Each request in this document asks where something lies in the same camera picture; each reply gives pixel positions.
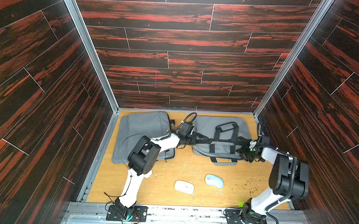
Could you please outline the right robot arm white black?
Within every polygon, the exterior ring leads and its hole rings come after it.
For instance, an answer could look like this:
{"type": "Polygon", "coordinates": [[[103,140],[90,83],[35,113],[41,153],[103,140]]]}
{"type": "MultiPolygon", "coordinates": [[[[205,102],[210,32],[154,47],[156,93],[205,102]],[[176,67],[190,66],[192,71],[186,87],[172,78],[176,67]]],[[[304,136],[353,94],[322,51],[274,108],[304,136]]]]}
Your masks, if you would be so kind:
{"type": "Polygon", "coordinates": [[[288,152],[271,147],[269,137],[262,135],[262,130],[262,124],[258,123],[258,139],[242,147],[241,157],[247,162],[269,162],[273,167],[268,188],[243,204],[240,214],[243,224],[265,224],[272,209],[308,195],[308,164],[288,152]]]}

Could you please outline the grey bag with straps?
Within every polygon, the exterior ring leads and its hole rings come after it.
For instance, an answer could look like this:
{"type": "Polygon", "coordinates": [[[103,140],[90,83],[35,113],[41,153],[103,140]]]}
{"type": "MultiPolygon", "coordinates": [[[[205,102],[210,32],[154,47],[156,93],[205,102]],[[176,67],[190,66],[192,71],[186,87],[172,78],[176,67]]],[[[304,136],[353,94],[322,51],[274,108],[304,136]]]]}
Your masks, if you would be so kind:
{"type": "Polygon", "coordinates": [[[195,155],[209,157],[217,166],[254,161],[250,151],[251,136],[246,121],[237,117],[199,116],[194,121],[196,132],[191,137],[195,155]]]}

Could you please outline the light blue mouse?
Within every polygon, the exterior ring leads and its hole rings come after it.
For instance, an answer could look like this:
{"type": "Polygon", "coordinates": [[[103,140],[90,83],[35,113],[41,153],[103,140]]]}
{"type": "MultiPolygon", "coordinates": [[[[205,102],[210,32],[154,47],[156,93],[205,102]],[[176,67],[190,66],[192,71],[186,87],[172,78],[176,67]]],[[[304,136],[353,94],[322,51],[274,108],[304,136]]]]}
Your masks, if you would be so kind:
{"type": "Polygon", "coordinates": [[[209,186],[216,187],[218,189],[222,189],[224,187],[224,181],[218,176],[207,174],[205,176],[205,183],[209,186]]]}

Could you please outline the grey laptop sleeve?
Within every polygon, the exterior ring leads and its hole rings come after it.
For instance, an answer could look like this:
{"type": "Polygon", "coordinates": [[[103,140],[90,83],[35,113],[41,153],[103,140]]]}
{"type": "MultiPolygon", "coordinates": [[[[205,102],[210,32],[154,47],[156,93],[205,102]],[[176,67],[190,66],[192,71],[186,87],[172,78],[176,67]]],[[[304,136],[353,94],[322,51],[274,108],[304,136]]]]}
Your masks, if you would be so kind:
{"type": "Polygon", "coordinates": [[[128,137],[148,136],[160,138],[168,136],[170,132],[170,119],[166,112],[142,112],[128,116],[128,137]]]}

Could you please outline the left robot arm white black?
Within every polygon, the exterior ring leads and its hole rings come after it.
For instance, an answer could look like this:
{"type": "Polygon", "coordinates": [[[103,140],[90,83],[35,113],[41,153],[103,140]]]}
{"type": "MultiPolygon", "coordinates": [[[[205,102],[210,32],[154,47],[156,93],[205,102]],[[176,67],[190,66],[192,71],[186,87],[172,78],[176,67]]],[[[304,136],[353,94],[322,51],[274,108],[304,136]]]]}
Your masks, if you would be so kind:
{"type": "Polygon", "coordinates": [[[190,113],[178,127],[169,130],[165,136],[150,138],[144,135],[139,139],[128,156],[128,177],[122,195],[114,202],[124,220],[132,217],[141,183],[144,178],[151,176],[159,153],[190,143],[190,138],[194,136],[193,122],[196,117],[196,112],[190,113]]]}

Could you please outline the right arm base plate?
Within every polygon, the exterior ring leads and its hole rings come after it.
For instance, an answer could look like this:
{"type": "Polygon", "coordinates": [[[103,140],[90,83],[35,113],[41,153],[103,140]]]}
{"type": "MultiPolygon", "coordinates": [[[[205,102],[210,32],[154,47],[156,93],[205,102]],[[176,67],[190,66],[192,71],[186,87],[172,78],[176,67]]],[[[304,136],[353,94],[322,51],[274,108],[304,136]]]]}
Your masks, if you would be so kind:
{"type": "Polygon", "coordinates": [[[223,212],[227,224],[267,224],[266,216],[242,208],[227,208],[223,212]]]}

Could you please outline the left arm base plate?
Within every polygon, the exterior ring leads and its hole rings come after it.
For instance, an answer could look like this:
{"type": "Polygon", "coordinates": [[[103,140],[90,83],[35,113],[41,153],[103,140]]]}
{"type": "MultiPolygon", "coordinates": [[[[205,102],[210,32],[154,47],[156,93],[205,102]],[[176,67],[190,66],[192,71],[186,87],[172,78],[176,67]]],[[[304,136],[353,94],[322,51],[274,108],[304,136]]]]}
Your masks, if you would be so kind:
{"type": "Polygon", "coordinates": [[[106,215],[106,221],[146,222],[148,207],[136,205],[127,210],[120,210],[115,205],[110,205],[106,215]]]}

